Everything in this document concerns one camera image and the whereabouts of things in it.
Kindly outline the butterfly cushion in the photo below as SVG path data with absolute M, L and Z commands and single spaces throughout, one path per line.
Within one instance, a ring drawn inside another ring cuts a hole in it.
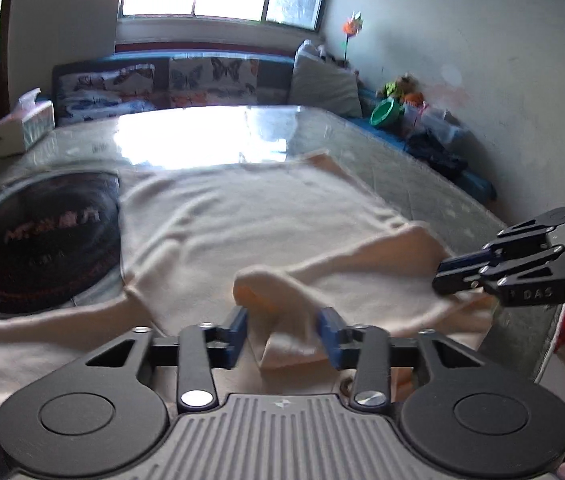
M 259 69 L 260 63 L 253 58 L 171 58 L 171 107 L 256 104 Z
M 67 126 L 155 110 L 154 76 L 153 64 L 63 75 L 58 80 L 55 102 L 57 124 Z

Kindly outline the dark blue clothing pile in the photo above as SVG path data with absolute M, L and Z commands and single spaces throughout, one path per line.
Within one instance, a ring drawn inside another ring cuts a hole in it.
M 468 169 L 468 162 L 450 152 L 429 130 L 412 133 L 405 141 L 404 151 L 452 182 Z

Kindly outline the clear plastic storage box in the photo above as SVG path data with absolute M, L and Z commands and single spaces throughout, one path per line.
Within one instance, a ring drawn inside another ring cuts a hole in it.
M 449 122 L 445 114 L 445 110 L 431 106 L 418 108 L 404 104 L 402 126 L 407 133 L 429 131 L 449 150 L 458 148 L 469 138 L 470 131 L 461 124 Z

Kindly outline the cream knit garment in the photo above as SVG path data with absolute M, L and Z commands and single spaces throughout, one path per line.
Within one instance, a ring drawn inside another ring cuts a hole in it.
M 329 156 L 190 171 L 125 170 L 121 294 L 0 321 L 0 404 L 133 327 L 175 335 L 249 312 L 238 366 L 220 393 L 335 392 L 343 376 L 315 333 L 325 307 L 397 337 L 437 330 L 470 348 L 494 310 L 480 292 L 439 296 L 449 252 Z

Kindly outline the left butterfly cushion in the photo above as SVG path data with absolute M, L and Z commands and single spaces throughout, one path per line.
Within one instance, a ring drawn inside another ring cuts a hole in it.
M 154 76 L 153 64 L 63 75 L 58 80 L 55 102 L 57 124 L 67 126 L 155 110 Z

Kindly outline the plush toy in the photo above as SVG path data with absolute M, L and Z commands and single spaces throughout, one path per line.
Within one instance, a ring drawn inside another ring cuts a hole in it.
M 379 89 L 376 96 L 380 99 L 394 99 L 401 104 L 422 107 L 425 102 L 424 95 L 419 91 L 417 79 L 411 74 L 405 74 L 390 81 Z

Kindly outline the right butterfly cushion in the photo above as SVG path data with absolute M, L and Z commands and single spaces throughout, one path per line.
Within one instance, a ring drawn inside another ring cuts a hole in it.
M 171 107 L 256 104 L 259 69 L 260 63 L 253 58 L 171 58 Z

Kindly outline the round induction cooktop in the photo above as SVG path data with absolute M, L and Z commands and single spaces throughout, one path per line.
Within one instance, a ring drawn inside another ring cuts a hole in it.
M 0 318 L 54 310 L 118 269 L 120 179 L 34 174 L 0 188 Z

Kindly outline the green plastic bowl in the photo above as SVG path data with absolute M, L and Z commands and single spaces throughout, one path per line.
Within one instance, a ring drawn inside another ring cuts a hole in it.
M 376 129 L 391 128 L 404 116 L 404 108 L 401 102 L 394 98 L 381 101 L 371 112 L 369 122 Z

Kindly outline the blue corner sofa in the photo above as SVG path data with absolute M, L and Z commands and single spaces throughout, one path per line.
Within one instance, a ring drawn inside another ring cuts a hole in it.
M 117 70 L 129 65 L 153 64 L 156 69 L 154 76 L 152 102 L 156 104 L 155 110 L 166 110 L 171 107 L 170 96 L 168 95 L 168 62 L 171 58 L 202 58 L 202 56 L 220 56 L 221 58 L 253 58 L 260 63 L 258 70 L 258 89 L 256 96 L 258 106 L 278 106 L 290 105 L 288 94 L 292 77 L 293 58 L 273 54 L 258 54 L 246 52 L 212 52 L 212 51 L 139 51 L 117 53 L 107 58 L 96 58 L 96 60 L 74 62 L 70 64 L 57 65 L 52 70 L 52 102 L 56 102 L 58 80 L 67 74 L 105 72 L 106 70 Z M 415 132 L 407 133 L 398 122 L 391 128 L 376 129 L 369 122 L 371 112 L 383 100 L 375 96 L 373 92 L 362 88 L 357 83 L 359 89 L 359 99 L 362 107 L 361 118 L 345 118 L 354 124 L 371 131 L 378 138 L 387 141 L 394 148 L 401 148 L 404 151 L 406 139 Z M 496 198 L 496 189 L 493 184 L 478 176 L 473 170 L 464 171 L 463 175 L 455 182 L 461 188 L 481 204 L 490 203 Z

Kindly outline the white pillow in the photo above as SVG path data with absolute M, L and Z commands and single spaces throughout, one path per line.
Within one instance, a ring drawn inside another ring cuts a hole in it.
M 357 79 L 351 70 L 321 58 L 321 50 L 304 40 L 293 63 L 290 105 L 316 107 L 345 118 L 361 118 Z

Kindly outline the tissue box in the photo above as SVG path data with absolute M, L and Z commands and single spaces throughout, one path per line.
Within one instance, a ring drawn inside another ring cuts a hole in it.
M 0 158 L 26 153 L 55 128 L 54 104 L 37 98 L 40 88 L 22 94 L 10 112 L 0 119 Z

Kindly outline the colourful pinwheel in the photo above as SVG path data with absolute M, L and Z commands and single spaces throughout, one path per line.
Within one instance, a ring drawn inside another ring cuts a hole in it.
M 361 12 L 354 12 L 342 25 L 342 32 L 345 35 L 345 46 L 343 47 L 343 59 L 346 61 L 349 56 L 349 43 L 363 29 L 364 19 Z

